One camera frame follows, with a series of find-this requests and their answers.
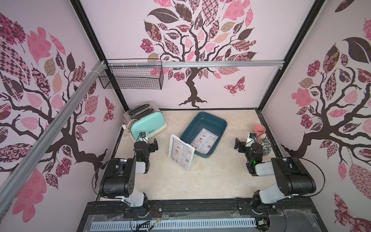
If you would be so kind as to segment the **new dim sum menu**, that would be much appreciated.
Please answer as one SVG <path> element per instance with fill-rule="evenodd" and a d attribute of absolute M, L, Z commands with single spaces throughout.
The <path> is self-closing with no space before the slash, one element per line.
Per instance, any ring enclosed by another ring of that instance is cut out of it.
<path fill-rule="evenodd" d="M 190 145 L 194 147 L 195 151 L 207 155 L 218 138 L 219 136 L 216 134 L 202 128 Z"/>

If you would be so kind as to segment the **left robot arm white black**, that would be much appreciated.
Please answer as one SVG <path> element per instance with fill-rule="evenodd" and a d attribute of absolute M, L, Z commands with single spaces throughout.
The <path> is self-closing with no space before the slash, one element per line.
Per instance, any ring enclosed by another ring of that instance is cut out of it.
<path fill-rule="evenodd" d="M 135 178 L 136 175 L 148 173 L 150 154 L 157 150 L 156 139 L 149 143 L 144 138 L 134 143 L 133 158 L 108 160 L 103 164 L 105 169 L 99 186 L 92 186 L 94 193 L 100 198 L 120 200 L 131 208 L 148 211 L 148 197 L 135 188 Z"/>

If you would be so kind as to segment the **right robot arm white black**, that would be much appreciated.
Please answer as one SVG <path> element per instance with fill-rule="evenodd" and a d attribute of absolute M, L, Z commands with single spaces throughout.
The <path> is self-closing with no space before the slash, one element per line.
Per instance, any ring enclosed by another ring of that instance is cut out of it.
<path fill-rule="evenodd" d="M 297 196 L 318 195 L 314 178 L 299 158 L 272 158 L 263 161 L 263 146 L 249 139 L 246 142 L 235 139 L 234 149 L 246 157 L 246 168 L 253 177 L 274 176 L 276 183 L 266 189 L 257 190 L 250 202 L 251 210 L 262 215 L 277 202 Z"/>

